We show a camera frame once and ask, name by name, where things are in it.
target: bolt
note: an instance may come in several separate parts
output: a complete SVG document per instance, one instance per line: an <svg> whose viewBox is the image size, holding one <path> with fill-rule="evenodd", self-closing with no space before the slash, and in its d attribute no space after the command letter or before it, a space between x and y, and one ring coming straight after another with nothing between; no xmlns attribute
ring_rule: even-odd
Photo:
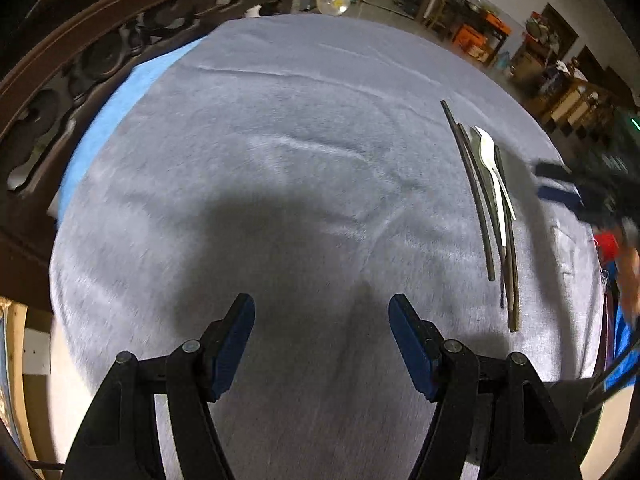
<svg viewBox="0 0 640 480"><path fill-rule="evenodd" d="M527 356L520 352L514 352L511 354L511 360L520 366L527 364Z"/></svg>
<svg viewBox="0 0 640 480"><path fill-rule="evenodd" d="M182 344L182 350L187 354L197 352L200 348L200 342L197 339L189 339Z"/></svg>
<svg viewBox="0 0 640 480"><path fill-rule="evenodd" d="M131 352L127 352L126 350L123 350L122 352L118 352L118 354L116 355L116 362L119 365L123 365L124 363L128 363L129 361L131 361L131 358L132 358Z"/></svg>
<svg viewBox="0 0 640 480"><path fill-rule="evenodd" d="M456 341L455 339L447 339L444 342L444 349L452 354L457 354L462 350L462 344L460 341Z"/></svg>

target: carved wooden furniture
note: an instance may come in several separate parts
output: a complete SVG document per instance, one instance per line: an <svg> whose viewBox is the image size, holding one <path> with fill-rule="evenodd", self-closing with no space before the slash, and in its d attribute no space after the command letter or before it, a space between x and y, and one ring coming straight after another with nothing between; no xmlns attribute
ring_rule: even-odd
<svg viewBox="0 0 640 480"><path fill-rule="evenodd" d="M37 1L0 52L1 295L50 310L56 221L47 209L84 131L132 68L258 4L275 14L292 0Z"/></svg>

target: gray tablecloth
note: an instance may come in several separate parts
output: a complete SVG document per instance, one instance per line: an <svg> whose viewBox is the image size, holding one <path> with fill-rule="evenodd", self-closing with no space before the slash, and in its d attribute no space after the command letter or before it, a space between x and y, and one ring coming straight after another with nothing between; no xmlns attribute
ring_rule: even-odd
<svg viewBox="0 0 640 480"><path fill-rule="evenodd" d="M519 333L487 281L441 99L502 146ZM593 370L596 251L588 227L536 198L540 158L559 157L534 120L435 44L349 18L225 23L79 184L51 263L55 313L95 390L119 350L167 354L248 292L254 332L212 410L237 478L406 478L433 406L389 329L394 293L476 352L524 352L545 381Z"/></svg>

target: desk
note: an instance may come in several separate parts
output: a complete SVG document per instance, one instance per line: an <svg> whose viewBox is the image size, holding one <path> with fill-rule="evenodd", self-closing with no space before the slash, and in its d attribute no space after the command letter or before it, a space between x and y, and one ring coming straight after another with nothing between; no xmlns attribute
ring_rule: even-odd
<svg viewBox="0 0 640 480"><path fill-rule="evenodd" d="M507 41L509 33L502 30L494 23L488 22L482 13L472 10L464 0L447 0L444 12L450 12L454 15L451 28L455 31L453 37L462 28L463 25L469 25L485 36L493 36L498 39L498 45L484 62L485 66L491 65L500 48Z"/></svg>

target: blue gripper pad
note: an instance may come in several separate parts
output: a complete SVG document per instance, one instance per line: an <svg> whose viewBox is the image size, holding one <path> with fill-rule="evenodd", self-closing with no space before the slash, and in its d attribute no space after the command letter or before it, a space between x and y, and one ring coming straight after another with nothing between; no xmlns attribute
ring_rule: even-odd
<svg viewBox="0 0 640 480"><path fill-rule="evenodd" d="M434 400L438 388L433 377L439 352L437 345L435 352L429 348L433 340L425 334L422 321L404 294L396 294L389 301L389 325L415 389Z"/></svg>
<svg viewBox="0 0 640 480"><path fill-rule="evenodd" d="M216 331L216 342L211 348L210 358L213 359L211 389L215 400L231 388L254 322L253 298L248 294L239 294Z"/></svg>

